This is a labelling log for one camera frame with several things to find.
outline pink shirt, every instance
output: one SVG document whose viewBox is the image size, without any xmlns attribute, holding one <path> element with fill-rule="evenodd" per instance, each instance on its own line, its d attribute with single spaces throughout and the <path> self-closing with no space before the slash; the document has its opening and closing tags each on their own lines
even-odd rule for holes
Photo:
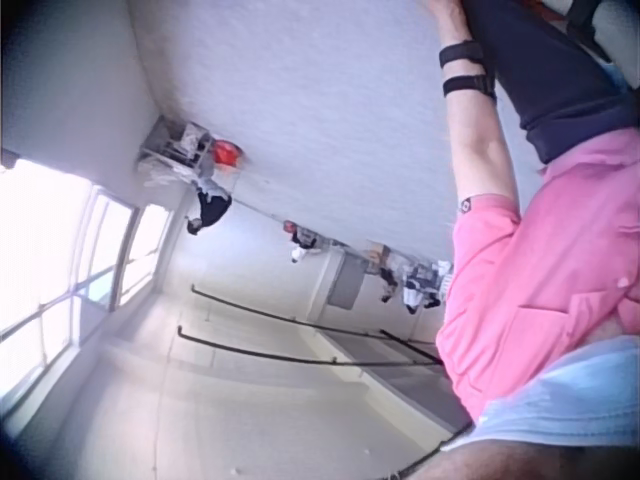
<svg viewBox="0 0 640 480">
<path fill-rule="evenodd" d="M 453 242 L 436 343 L 477 419 L 612 315 L 640 333 L 640 133 L 600 135 L 554 160 L 522 219 L 507 197 L 472 198 Z"/>
</svg>

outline black wristband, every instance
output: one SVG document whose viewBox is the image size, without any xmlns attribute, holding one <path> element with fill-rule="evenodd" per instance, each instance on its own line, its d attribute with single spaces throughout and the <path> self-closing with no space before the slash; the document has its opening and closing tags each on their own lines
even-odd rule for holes
<svg viewBox="0 0 640 480">
<path fill-rule="evenodd" d="M 475 40 L 465 40 L 456 45 L 449 45 L 440 51 L 440 68 L 454 60 L 469 60 L 482 65 L 483 58 L 480 44 Z"/>
<path fill-rule="evenodd" d="M 461 75 L 451 77 L 442 85 L 444 96 L 456 90 L 477 90 L 486 96 L 496 99 L 495 80 L 489 75 Z"/>
</svg>

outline shirt pocket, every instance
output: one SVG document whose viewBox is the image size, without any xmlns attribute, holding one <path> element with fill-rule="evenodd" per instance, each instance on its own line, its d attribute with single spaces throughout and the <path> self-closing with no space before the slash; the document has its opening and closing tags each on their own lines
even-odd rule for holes
<svg viewBox="0 0 640 480">
<path fill-rule="evenodd" d="M 567 313 L 518 307 L 500 343 L 485 400 L 509 395 L 525 385 L 564 351 L 570 332 Z"/>
</svg>

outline dark pants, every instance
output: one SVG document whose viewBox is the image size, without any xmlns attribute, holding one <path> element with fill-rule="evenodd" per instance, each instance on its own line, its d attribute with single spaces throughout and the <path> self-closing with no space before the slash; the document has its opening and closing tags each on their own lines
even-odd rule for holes
<svg viewBox="0 0 640 480">
<path fill-rule="evenodd" d="M 589 54 L 522 0 L 462 1 L 486 67 L 543 163 L 597 135 L 638 125 L 633 95 L 620 93 Z"/>
</svg>

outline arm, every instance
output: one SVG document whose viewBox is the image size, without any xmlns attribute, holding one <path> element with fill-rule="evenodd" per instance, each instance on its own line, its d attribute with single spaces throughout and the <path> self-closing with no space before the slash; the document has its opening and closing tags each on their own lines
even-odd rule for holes
<svg viewBox="0 0 640 480">
<path fill-rule="evenodd" d="M 428 0 L 438 24 L 442 47 L 471 40 L 460 0 Z M 482 75 L 481 65 L 457 60 L 445 65 L 444 80 Z M 486 193 L 518 203 L 513 164 L 495 103 L 475 90 L 449 93 L 446 98 L 453 173 L 460 201 Z"/>
</svg>

